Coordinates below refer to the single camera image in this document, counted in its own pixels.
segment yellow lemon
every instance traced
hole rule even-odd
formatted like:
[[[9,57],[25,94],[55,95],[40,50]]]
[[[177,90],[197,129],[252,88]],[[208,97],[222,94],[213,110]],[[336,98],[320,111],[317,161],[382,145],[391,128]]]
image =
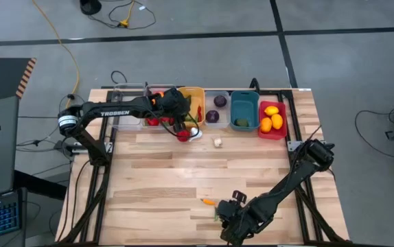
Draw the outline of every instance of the yellow lemon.
[[[279,110],[276,106],[267,106],[266,109],[264,110],[264,112],[266,113],[266,115],[268,115],[269,117],[279,113]]]
[[[272,129],[272,120],[270,120],[268,117],[263,118],[261,120],[261,126],[259,129],[263,133],[268,133]]]
[[[272,125],[279,130],[282,127],[283,119],[280,114],[272,115]]]

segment wooden table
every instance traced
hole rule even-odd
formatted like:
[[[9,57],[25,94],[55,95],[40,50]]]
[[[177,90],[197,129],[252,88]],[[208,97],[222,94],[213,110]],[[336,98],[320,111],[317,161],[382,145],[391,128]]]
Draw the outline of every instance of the wooden table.
[[[309,89],[292,91],[301,133],[306,139],[319,125],[313,94]],[[105,102],[106,94],[105,89],[93,89],[89,101]],[[260,100],[277,102],[276,96],[261,96]],[[291,118],[288,123],[295,140]],[[98,138],[100,126],[101,119],[96,119],[87,130]],[[227,200],[236,189],[252,199],[269,191],[288,173],[283,139],[260,139],[256,132],[236,132],[230,128],[216,130],[203,126],[202,131],[203,137],[191,143],[179,143],[164,131],[117,133],[101,244],[226,244],[220,239],[221,223],[214,222],[214,207],[203,204],[200,199]],[[222,138],[222,148],[214,148],[214,137]],[[322,132],[319,130],[314,137],[322,139]],[[63,236],[70,229],[76,178],[87,159],[87,155],[79,155],[73,164],[69,217]],[[91,174],[92,167],[88,165],[78,185],[75,221],[84,212]],[[315,173],[312,186],[318,210],[341,237],[348,239],[332,175]],[[66,202],[57,237],[65,220],[65,205]],[[310,239],[314,239],[310,212],[306,208],[305,212]],[[91,217],[88,240],[93,237],[95,216],[96,211]],[[244,242],[301,243],[294,193],[279,205],[275,219],[263,232]]]

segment gray floor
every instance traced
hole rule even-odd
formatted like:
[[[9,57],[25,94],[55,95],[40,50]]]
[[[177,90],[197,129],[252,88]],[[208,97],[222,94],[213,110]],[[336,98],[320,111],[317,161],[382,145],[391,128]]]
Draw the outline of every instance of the gray floor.
[[[111,30],[78,11],[76,0],[37,0],[62,38],[192,34],[276,30],[269,1],[140,0],[157,23],[146,30]],[[103,18],[119,3],[104,3]],[[277,0],[285,30],[394,27],[394,1]],[[151,16],[133,12],[133,25]],[[117,12],[124,16],[126,10]],[[0,40],[54,39],[30,0],[0,0]],[[325,137],[336,144],[334,171],[345,220],[353,241],[394,246],[394,158],[362,142],[354,128],[359,110],[388,112],[394,107],[394,33],[287,36],[299,87],[312,88]],[[276,36],[151,40],[68,45],[80,66],[78,93],[113,85],[110,72],[123,71],[129,82],[206,87],[247,86],[256,77],[262,87],[290,87]],[[57,45],[0,47],[0,57],[38,59],[20,115],[55,116],[60,99],[76,79],[69,55]],[[394,129],[385,117],[363,115],[362,133],[377,147],[394,154],[384,131]],[[18,141],[47,136],[54,119],[20,119]],[[51,140],[61,136],[54,133]],[[33,174],[66,162],[59,153],[17,153],[16,168]],[[40,174],[52,181],[67,179],[68,167]],[[50,243],[50,215],[61,202],[31,195],[42,205],[29,222],[27,246]],[[52,220],[53,231],[59,218]]]

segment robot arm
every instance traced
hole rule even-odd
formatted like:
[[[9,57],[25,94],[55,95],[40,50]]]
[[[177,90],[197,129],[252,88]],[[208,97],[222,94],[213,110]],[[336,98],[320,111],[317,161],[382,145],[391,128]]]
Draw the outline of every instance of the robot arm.
[[[294,165],[289,174],[269,192],[253,198],[244,207],[246,195],[239,191],[233,192],[235,200],[222,200],[217,208],[217,213],[222,220],[221,239],[241,246],[245,239],[260,233],[272,221],[278,204],[294,191],[305,179],[315,172],[323,172],[333,162],[331,148],[318,140],[308,140],[299,146],[294,158]]]
[[[169,89],[164,96],[156,93],[150,96],[136,97],[129,102],[93,103],[71,106],[58,114],[60,134],[73,137],[88,151],[92,165],[104,166],[110,163],[109,155],[100,140],[95,140],[86,130],[87,125],[98,117],[133,116],[137,118],[172,117],[174,131],[185,130],[185,117],[189,112],[189,103],[180,91]]]

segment plastic container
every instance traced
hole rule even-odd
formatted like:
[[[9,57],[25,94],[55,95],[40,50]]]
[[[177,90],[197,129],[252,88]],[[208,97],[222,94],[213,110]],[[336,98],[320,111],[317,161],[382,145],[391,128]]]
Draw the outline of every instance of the plastic container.
[[[264,139],[272,139],[272,140],[280,140],[287,135],[287,115],[286,115],[286,105],[283,103],[279,102],[267,102],[267,101],[262,101],[261,104],[259,105],[259,122],[261,123],[261,120],[265,117],[269,117],[266,115],[264,110],[268,106],[276,106],[279,110],[279,113],[282,117],[282,127],[277,130],[275,128],[272,128],[269,133],[263,133],[261,130],[258,129],[258,136]]]
[[[227,103],[226,106],[223,107],[217,107],[213,99],[215,99],[217,96],[223,96],[226,98]],[[231,122],[231,96],[229,96],[229,93],[226,91],[206,91],[205,92],[205,110],[206,112],[204,113],[206,116],[206,113],[209,112],[210,110],[216,110],[218,111],[218,114],[220,115],[219,120],[216,123],[209,123],[207,119],[205,119],[205,124],[210,127],[210,128],[226,128],[229,123]]]
[[[112,102],[126,102],[143,95],[143,84],[125,83],[113,88]],[[109,124],[120,130],[140,130],[142,119],[133,116],[112,117]]]
[[[233,130],[252,132],[259,126],[259,94],[252,91],[234,91],[231,95],[231,127]],[[249,127],[236,126],[236,119],[247,119]]]
[[[200,87],[194,86],[184,86],[178,89],[184,97],[191,96],[191,110],[189,114],[196,120],[199,126],[202,126],[203,122],[205,122],[205,90]],[[196,119],[198,115],[198,107],[201,107],[202,119],[199,121]],[[196,124],[193,121],[186,121],[185,125],[187,128],[196,127]]]
[[[144,90],[143,90],[143,95],[149,96],[152,93],[159,93],[159,92],[165,92],[168,89],[175,88],[173,84],[150,84],[147,85]],[[142,128],[148,129],[148,130],[164,130],[164,127],[159,124],[157,126],[149,126],[146,122],[145,119],[142,119],[141,123]]]

